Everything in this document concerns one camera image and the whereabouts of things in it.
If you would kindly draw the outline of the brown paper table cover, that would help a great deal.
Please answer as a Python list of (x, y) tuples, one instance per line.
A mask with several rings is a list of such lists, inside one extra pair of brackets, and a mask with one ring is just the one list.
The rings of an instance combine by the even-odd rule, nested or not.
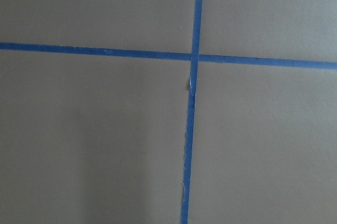
[(336, 223), (336, 0), (1, 0), (1, 223)]

